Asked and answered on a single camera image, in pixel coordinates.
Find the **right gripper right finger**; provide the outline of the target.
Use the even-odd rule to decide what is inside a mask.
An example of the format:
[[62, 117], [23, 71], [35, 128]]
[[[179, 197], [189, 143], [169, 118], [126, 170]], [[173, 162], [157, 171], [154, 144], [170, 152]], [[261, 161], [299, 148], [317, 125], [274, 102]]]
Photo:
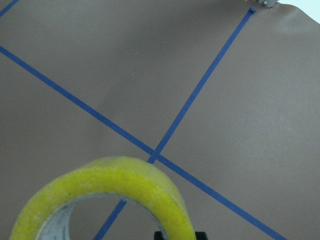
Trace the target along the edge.
[[207, 234], [203, 231], [196, 231], [195, 237], [196, 240], [207, 240]]

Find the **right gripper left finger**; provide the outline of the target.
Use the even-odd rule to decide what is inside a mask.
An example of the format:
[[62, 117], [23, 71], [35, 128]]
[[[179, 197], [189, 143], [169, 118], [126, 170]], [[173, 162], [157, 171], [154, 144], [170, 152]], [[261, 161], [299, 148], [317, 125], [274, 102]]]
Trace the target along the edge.
[[168, 236], [162, 231], [155, 231], [153, 234], [154, 240], [168, 240]]

